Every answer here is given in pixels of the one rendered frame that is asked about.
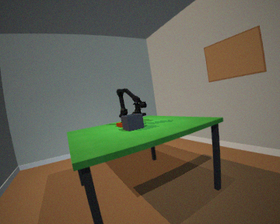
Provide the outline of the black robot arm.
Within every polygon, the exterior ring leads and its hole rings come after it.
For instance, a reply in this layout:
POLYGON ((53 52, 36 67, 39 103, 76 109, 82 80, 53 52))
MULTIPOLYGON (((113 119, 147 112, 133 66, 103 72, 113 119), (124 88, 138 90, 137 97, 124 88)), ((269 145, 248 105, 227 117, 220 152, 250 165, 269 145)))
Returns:
MULTIPOLYGON (((132 100, 135 102, 135 103, 133 103, 133 105, 135 105, 135 109, 138 109, 140 107, 141 108, 147 107, 147 104, 145 101, 142 102, 139 97, 135 96, 128 89, 117 89, 116 92, 117 92, 117 95, 119 96, 120 105, 121 105, 121 114, 119 115, 120 118, 121 118, 121 116, 128 114, 128 110, 125 109, 125 106, 124 106, 124 99, 123 99, 124 93, 127 93, 132 98, 132 100)), ((132 114, 139 114, 139 112, 138 112, 138 110, 135 110, 132 114)))

